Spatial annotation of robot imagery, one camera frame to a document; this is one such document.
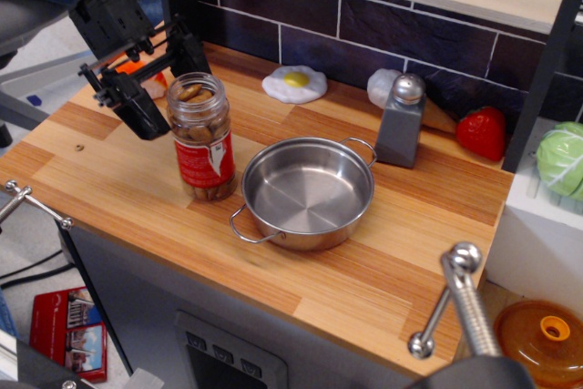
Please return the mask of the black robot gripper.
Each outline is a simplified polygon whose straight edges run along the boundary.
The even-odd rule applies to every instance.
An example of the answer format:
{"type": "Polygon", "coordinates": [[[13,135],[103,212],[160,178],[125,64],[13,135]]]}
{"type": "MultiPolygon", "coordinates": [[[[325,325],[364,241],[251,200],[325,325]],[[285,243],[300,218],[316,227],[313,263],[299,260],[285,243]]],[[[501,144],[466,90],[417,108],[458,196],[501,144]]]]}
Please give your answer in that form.
{"type": "Polygon", "coordinates": [[[95,99],[107,102],[114,113],[141,139],[169,133],[170,126],[145,88],[130,74],[146,65],[151,55],[167,45],[169,68],[175,78],[191,73],[210,74],[203,45],[181,17],[154,26],[138,0],[75,0],[70,11],[74,25],[96,61],[80,68],[94,88],[95,99]]]}

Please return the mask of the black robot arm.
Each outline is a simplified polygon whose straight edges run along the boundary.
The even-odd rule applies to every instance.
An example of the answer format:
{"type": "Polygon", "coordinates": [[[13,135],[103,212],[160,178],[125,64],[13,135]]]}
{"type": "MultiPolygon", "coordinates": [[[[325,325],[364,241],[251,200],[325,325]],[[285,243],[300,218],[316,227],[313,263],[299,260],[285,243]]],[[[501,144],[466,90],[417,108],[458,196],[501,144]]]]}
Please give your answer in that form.
{"type": "Polygon", "coordinates": [[[170,126],[142,84],[164,69],[180,76],[209,71],[202,44],[176,15],[153,26],[138,0],[74,0],[69,16],[96,62],[79,68],[100,106],[111,108],[141,139],[170,126]]]}

